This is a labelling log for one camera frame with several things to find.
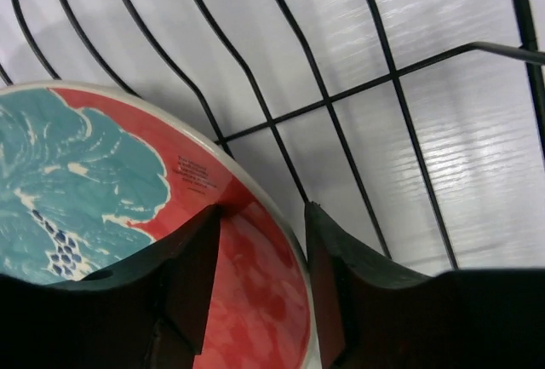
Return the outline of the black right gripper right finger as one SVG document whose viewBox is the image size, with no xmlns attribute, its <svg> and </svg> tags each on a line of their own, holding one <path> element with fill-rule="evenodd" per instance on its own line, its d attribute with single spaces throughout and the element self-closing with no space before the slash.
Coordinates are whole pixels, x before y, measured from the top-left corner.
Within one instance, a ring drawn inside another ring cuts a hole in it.
<svg viewBox="0 0 545 369">
<path fill-rule="evenodd" d="M 305 207 L 310 283 L 325 368 L 541 368 L 544 272 L 404 267 Z"/>
</svg>

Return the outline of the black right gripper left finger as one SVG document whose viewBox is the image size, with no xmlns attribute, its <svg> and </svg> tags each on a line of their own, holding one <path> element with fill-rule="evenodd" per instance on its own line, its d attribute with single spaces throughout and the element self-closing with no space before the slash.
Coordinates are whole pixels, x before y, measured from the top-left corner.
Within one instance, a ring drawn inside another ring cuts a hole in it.
<svg viewBox="0 0 545 369">
<path fill-rule="evenodd" d="M 202 352 L 221 235 L 211 205 L 83 280 L 1 278 L 4 368 L 190 368 Z"/>
</svg>

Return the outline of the teal and red plate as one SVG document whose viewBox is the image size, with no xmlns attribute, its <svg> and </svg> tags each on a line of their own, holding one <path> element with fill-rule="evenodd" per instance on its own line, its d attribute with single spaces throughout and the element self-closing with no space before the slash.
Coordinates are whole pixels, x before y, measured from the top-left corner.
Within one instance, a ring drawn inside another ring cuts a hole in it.
<svg viewBox="0 0 545 369">
<path fill-rule="evenodd" d="M 224 209 L 198 368 L 316 368 L 301 246 L 280 209 L 216 144 L 132 95 L 49 81 L 1 91 L 1 270 L 81 280 Z"/>
</svg>

